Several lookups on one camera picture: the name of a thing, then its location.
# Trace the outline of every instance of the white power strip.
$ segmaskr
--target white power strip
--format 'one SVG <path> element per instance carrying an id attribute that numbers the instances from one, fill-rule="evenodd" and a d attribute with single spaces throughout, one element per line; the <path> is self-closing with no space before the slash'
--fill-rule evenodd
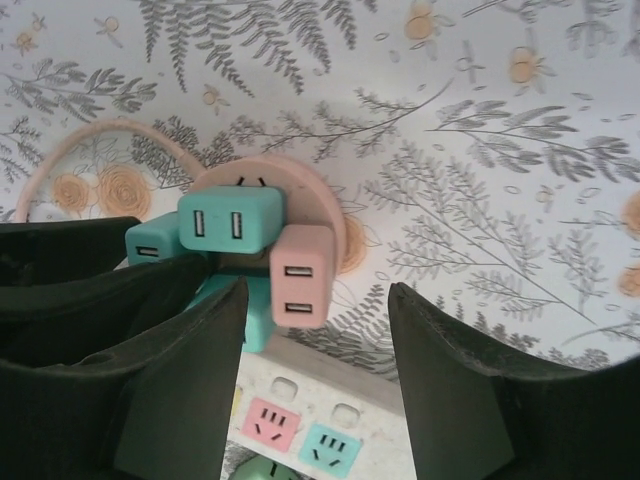
<path id="1" fill-rule="evenodd" d="M 301 417 L 286 452 L 242 433 L 255 398 Z M 348 473 L 343 470 L 345 462 L 336 464 L 337 467 L 319 468 L 299 458 L 316 423 L 361 442 Z M 277 429 L 277 425 L 278 421 L 267 427 Z M 264 437 L 267 443 L 273 438 L 269 435 Z M 262 353 L 242 354 L 229 439 L 316 480 L 416 479 L 399 385 L 278 335 L 273 335 Z M 350 440 L 347 444 L 345 451 L 351 446 Z M 343 455 L 334 454 L 337 459 Z"/>

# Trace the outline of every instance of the pink outlet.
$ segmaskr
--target pink outlet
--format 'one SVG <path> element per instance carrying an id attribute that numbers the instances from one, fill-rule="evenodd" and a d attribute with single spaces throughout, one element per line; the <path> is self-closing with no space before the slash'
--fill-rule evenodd
<path id="1" fill-rule="evenodd" d="M 287 453 L 300 425 L 300 415 L 261 398 L 254 398 L 242 427 L 242 434 Z"/>

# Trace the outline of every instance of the cable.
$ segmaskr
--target cable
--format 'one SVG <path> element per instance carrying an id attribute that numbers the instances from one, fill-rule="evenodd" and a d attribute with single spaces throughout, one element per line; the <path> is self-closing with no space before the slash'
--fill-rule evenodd
<path id="1" fill-rule="evenodd" d="M 42 182 L 44 182 L 45 178 L 47 178 L 49 173 L 51 173 L 51 170 L 53 170 L 62 158 L 64 158 L 82 140 L 113 130 L 130 131 L 142 135 L 149 140 L 153 140 L 155 143 L 163 147 L 168 153 L 173 155 L 187 175 L 194 180 L 198 175 L 206 170 L 196 157 L 184 150 L 178 143 L 144 123 L 136 122 L 135 120 L 130 120 L 128 118 L 98 120 L 71 133 L 49 155 L 47 155 L 33 175 L 31 175 L 27 180 L 22 192 L 20 192 L 13 220 L 14 223 L 24 223 L 27 221 L 33 197 L 38 191 L 38 188 L 40 188 L 40 185 L 42 185 Z"/>

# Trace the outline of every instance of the orange flower print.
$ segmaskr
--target orange flower print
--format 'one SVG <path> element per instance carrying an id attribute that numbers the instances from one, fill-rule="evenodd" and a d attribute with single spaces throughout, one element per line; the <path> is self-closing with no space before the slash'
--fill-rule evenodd
<path id="1" fill-rule="evenodd" d="M 33 17 L 33 22 L 31 22 L 31 28 L 33 28 L 34 32 L 39 32 L 42 29 L 47 28 L 47 26 L 44 23 L 44 17 L 41 17 L 35 13 L 31 14 Z"/>
<path id="2" fill-rule="evenodd" d="M 629 297 L 640 297 L 640 265 L 627 268 L 620 275 L 618 289 Z"/>
<path id="3" fill-rule="evenodd" d="M 440 35 L 442 27 L 452 27 L 455 22 L 444 15 L 434 15 L 433 5 L 426 0 L 416 0 L 409 9 L 409 19 L 404 34 L 409 40 L 419 41 L 411 50 L 424 48 L 431 60 L 438 58 L 434 37 Z"/>
<path id="4" fill-rule="evenodd" d="M 367 255 L 364 227 L 357 218 L 351 215 L 345 215 L 344 220 L 347 226 L 347 251 L 342 261 L 340 273 L 355 270 Z"/>
<path id="5" fill-rule="evenodd" d="M 127 165 L 111 165 L 98 174 L 98 204 L 110 217 L 143 220 L 151 208 L 150 185 L 141 172 Z"/>
<path id="6" fill-rule="evenodd" d="M 555 77 L 556 73 L 544 64 L 544 57 L 538 55 L 536 39 L 532 29 L 527 29 L 527 45 L 515 48 L 509 58 L 509 78 L 516 85 L 522 85 L 516 92 L 520 96 L 533 87 L 544 93 L 543 76 Z"/>
<path id="7" fill-rule="evenodd" d="M 53 201 L 66 212 L 80 214 L 91 203 L 92 189 L 83 178 L 64 173 L 53 181 Z"/>
<path id="8" fill-rule="evenodd" d="M 24 56 L 26 52 L 30 52 L 34 48 L 37 48 L 38 45 L 33 41 L 33 35 L 29 32 L 22 32 L 16 38 L 16 42 L 12 43 L 11 46 L 20 51 L 20 55 Z"/>
<path id="9" fill-rule="evenodd" d="M 96 35 L 106 35 L 111 43 L 118 48 L 124 48 L 124 45 L 116 38 L 116 31 L 120 28 L 120 22 L 116 17 L 107 17 L 104 21 L 94 18 L 93 21 L 100 27 Z"/>
<path id="10" fill-rule="evenodd" d="M 635 236 L 640 237 L 640 192 L 627 200 L 622 211 L 622 222 L 627 226 L 627 231 Z"/>
<path id="11" fill-rule="evenodd" d="M 229 106 L 229 102 L 220 96 L 220 92 L 217 88 L 212 87 L 211 85 L 205 85 L 204 88 L 205 92 L 202 95 L 202 102 L 205 105 L 212 106 L 216 115 L 220 113 L 220 105 L 223 107 Z"/>

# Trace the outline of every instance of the power strip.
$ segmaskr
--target power strip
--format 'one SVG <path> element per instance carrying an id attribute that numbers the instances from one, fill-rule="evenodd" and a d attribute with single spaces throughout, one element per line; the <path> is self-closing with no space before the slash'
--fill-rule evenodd
<path id="1" fill-rule="evenodd" d="M 229 439 L 316 480 L 416 479 L 399 385 L 278 335 L 242 354 Z"/>

